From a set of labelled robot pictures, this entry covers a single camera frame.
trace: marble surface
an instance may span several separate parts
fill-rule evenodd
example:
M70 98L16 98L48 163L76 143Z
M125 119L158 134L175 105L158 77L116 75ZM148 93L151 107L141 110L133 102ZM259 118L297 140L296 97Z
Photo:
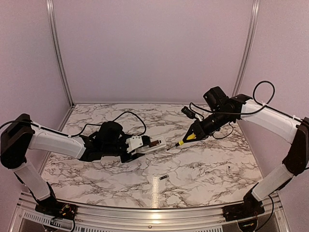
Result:
M173 145L193 123L181 113L182 107L81 104L75 107L63 131L75 134L85 123L113 120L123 111L132 111L147 125L146 135L164 135L168 145ZM142 124L132 115L117 122L127 133L143 131ZM129 163L121 163L118 157L82 162L52 154L42 176L58 198L88 204L178 208L239 201L262 176L238 125L233 126L234 132L225 139L211 137L169 151L162 149ZM89 126L84 134L96 130L98 127ZM230 131L227 125L215 136L222 137Z

